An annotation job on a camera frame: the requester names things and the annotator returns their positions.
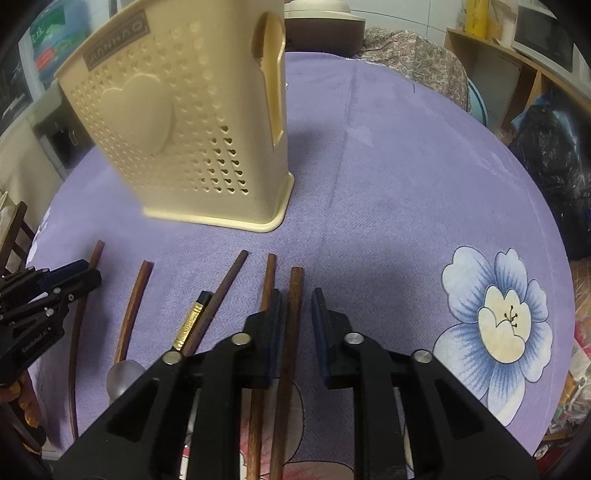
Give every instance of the printed label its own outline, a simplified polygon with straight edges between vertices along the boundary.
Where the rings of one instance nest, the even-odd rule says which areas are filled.
[[[129,45],[133,41],[150,33],[150,26],[145,12],[142,10],[129,20],[115,27],[94,43],[84,53],[84,61],[88,70],[92,70],[103,60]]]

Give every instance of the blue flower pattern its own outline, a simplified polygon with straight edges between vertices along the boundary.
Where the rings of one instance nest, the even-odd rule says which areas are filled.
[[[552,330],[546,294],[528,282],[517,252],[499,252],[494,265],[460,247],[442,275],[449,309],[460,322],[443,332],[433,352],[478,399],[488,393],[492,414],[507,426],[524,395],[550,362]]]

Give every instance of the yellow bottle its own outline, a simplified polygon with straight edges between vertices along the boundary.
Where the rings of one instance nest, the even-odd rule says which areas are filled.
[[[477,37],[486,38],[489,0],[467,0],[466,31]]]

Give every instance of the wooden shelf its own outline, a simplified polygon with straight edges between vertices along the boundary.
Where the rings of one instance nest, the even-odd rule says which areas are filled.
[[[528,108],[536,98],[548,91],[551,85],[562,90],[586,115],[591,116],[591,100],[589,98],[566,80],[512,48],[506,48],[491,40],[452,29],[447,30],[445,48],[454,52],[459,58],[468,76],[472,74],[480,48],[492,48],[498,54],[520,65],[521,72],[517,85],[505,112],[505,117],[501,121],[501,128],[504,130],[508,131],[511,128],[511,120]]]

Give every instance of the wooden chair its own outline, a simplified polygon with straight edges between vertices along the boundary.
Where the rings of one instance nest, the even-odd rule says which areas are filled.
[[[25,214],[27,212],[27,204],[25,202],[20,202],[14,212],[14,216],[12,217],[12,221],[10,223],[10,227],[8,228],[8,232],[4,239],[4,243],[0,248],[0,272],[2,275],[7,275],[10,272],[7,269],[8,258],[10,257],[10,252],[15,252],[18,257],[22,260],[22,265],[27,262],[27,252],[17,244],[17,237],[18,233],[22,230],[25,235],[29,238],[32,242],[33,237],[35,237],[35,233],[31,228],[27,225],[25,221]]]

